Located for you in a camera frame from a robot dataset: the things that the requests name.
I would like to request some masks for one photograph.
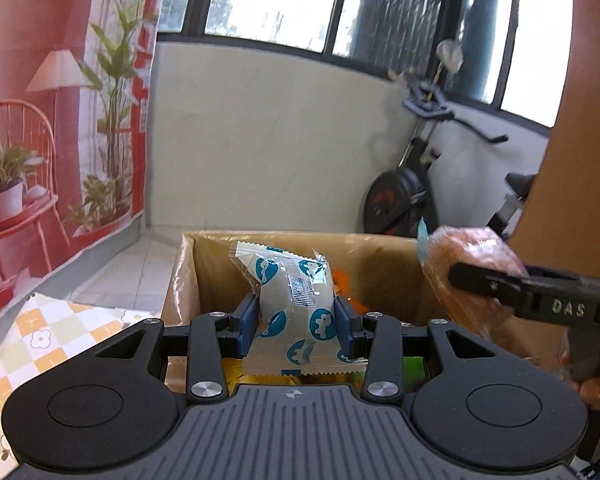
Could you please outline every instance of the cardboard box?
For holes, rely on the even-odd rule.
[[[312,256],[314,250],[319,252],[328,259],[331,270],[342,269],[349,275],[351,297],[372,310],[416,325],[447,317],[420,269],[414,240],[363,234],[199,231],[182,236],[162,311],[167,325],[188,324],[198,314],[232,312],[238,307],[251,291],[229,258],[231,244],[238,240],[303,256]],[[523,358],[549,356],[547,363],[542,358],[535,360],[548,367],[555,361],[558,340],[529,341],[525,337],[529,323],[538,325],[508,320],[492,333],[494,341]],[[183,358],[172,358],[167,375],[170,388],[184,390],[185,370]]]

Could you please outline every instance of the flower pattern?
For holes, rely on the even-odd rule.
[[[137,310],[125,310],[120,318],[124,328],[137,323],[147,317],[151,317],[148,312],[138,312]]]
[[[49,330],[36,330],[31,334],[31,348],[49,348],[51,346],[51,332]]]
[[[0,437],[0,446],[2,447],[2,455],[0,459],[4,462],[11,454],[11,446],[7,442],[7,439],[4,435]]]

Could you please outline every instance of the tiled floor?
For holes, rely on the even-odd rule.
[[[141,237],[74,290],[70,299],[129,310],[161,310],[175,256],[175,244]]]

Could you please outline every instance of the snack package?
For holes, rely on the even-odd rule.
[[[242,361],[240,359],[222,359],[222,369],[226,377],[226,384],[232,394],[239,384],[277,384],[279,386],[294,386],[304,384],[348,384],[357,396],[362,391],[362,383],[365,380],[364,372],[338,372],[316,375],[286,375],[286,376],[263,376],[244,375]]]
[[[245,374],[296,376],[365,370],[364,359],[347,359],[340,350],[326,259],[247,242],[236,242],[230,256],[260,297],[262,319],[242,362]]]
[[[438,301],[454,322],[491,339],[491,330],[512,316],[511,307],[453,288],[447,279],[449,268],[457,262],[527,275],[522,261],[491,229],[443,226],[427,235],[424,221],[420,220],[418,258]]]

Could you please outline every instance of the finger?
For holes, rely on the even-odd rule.
[[[575,382],[575,381],[566,381],[566,383],[573,388],[574,390],[576,390],[578,393],[580,392],[580,385]]]
[[[587,404],[595,404],[600,396],[600,377],[584,381],[580,387],[580,396]]]

